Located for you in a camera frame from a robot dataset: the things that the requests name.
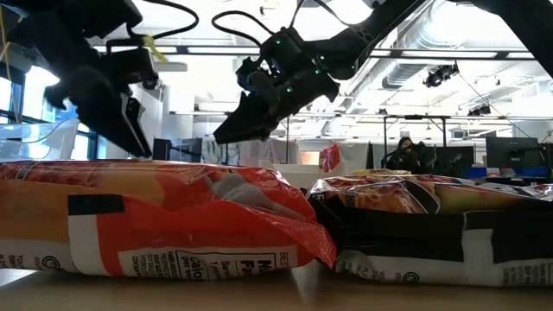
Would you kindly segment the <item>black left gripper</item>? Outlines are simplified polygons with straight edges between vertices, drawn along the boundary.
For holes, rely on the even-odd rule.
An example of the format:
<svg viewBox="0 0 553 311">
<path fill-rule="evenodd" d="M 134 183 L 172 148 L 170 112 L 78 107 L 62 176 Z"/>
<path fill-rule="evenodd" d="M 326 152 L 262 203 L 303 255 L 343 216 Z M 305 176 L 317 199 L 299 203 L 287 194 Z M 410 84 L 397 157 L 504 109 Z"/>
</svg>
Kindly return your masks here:
<svg viewBox="0 0 553 311">
<path fill-rule="evenodd" d="M 79 120 L 134 156 L 151 156 L 140 119 L 145 108 L 129 95 L 130 88 L 105 72 L 89 66 L 76 67 L 44 90 L 44 98 L 57 108 L 68 101 L 79 106 Z"/>
</svg>

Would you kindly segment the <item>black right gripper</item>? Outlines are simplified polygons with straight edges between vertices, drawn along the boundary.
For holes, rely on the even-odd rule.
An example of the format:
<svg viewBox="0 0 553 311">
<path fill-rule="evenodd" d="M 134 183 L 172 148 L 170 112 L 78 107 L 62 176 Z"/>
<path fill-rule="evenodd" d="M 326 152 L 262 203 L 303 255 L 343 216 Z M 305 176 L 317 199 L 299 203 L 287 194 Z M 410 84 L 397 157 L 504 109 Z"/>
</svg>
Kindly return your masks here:
<svg viewBox="0 0 553 311">
<path fill-rule="evenodd" d="M 236 110 L 214 132 L 218 144 L 267 140 L 285 117 L 321 96 L 332 101 L 339 93 L 339 84 L 308 53 L 293 28 L 271 36 L 262 45 L 262 56 L 276 71 L 258 77 L 261 98 L 240 94 Z"/>
</svg>

